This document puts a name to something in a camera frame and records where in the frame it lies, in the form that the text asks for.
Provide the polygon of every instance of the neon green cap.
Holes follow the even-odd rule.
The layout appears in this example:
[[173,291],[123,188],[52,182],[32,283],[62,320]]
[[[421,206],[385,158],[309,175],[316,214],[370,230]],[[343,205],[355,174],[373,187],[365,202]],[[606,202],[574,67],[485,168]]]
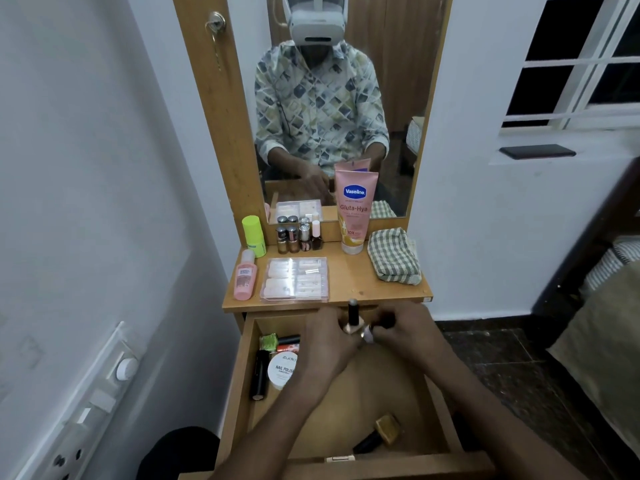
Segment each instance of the neon green cap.
[[246,247],[253,250],[255,257],[260,258],[267,254],[267,247],[264,244],[264,234],[262,233],[262,227],[260,225],[260,217],[245,217],[242,219],[242,227],[244,227]]

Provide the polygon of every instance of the left hand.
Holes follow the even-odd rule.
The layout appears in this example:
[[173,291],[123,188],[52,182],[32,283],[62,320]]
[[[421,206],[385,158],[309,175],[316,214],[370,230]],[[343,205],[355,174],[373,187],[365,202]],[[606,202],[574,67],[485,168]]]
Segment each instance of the left hand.
[[363,343],[359,333],[343,332],[341,316],[339,308],[326,307],[305,318],[296,370],[289,382],[299,385],[316,404]]

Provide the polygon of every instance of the wooden mirror frame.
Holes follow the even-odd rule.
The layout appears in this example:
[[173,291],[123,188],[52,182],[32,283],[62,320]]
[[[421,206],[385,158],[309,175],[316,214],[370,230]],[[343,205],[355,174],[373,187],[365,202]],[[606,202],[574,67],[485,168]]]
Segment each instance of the wooden mirror frame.
[[[416,159],[416,170],[405,217],[372,219],[367,238],[373,231],[402,227],[407,230],[413,205],[413,195],[422,163],[424,140],[431,113],[431,104],[438,78],[438,69],[444,40],[451,14],[453,0],[447,0],[442,20],[442,30],[436,59],[433,66],[429,100],[422,126],[422,137]],[[191,69],[196,81],[202,108],[213,142],[222,179],[225,183],[229,203],[236,222],[240,242],[244,246],[242,219],[245,216],[260,217],[264,240],[267,245],[277,242],[276,225],[268,224],[264,208],[264,197],[253,144],[253,133],[244,98],[244,87],[236,53],[236,42],[229,15],[227,0],[173,0],[176,14],[187,48]],[[216,37],[214,46],[211,34],[205,27],[212,11],[218,11],[227,19],[224,33]],[[216,62],[216,50],[220,58],[220,69]],[[337,221],[321,223],[323,240],[340,241],[342,234]]]

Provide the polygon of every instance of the drawer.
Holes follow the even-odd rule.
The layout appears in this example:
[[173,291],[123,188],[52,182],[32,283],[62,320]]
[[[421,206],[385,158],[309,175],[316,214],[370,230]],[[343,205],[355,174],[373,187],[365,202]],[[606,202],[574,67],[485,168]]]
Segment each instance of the drawer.
[[[365,320],[372,310],[362,310]],[[305,312],[280,315],[249,313],[234,367],[224,420],[219,465],[260,421],[279,395],[268,384],[263,401],[252,401],[249,389],[261,335],[300,333]],[[385,413],[403,427],[388,449],[359,455],[356,461],[325,463],[351,449],[373,431]],[[464,452],[439,389],[411,364],[378,345],[363,346],[334,380],[322,403],[305,423],[285,468],[284,479],[434,478],[484,479],[494,475],[484,452]]]

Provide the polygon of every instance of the collared shirt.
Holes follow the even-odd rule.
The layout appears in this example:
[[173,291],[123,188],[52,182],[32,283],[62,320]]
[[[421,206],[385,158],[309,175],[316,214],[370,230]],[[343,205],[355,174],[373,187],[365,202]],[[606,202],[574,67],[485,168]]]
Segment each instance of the collared shirt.
[[284,148],[333,176],[333,165],[362,156],[389,132],[376,71],[368,56],[340,42],[320,65],[309,69],[292,40],[272,47],[255,74],[262,158]]

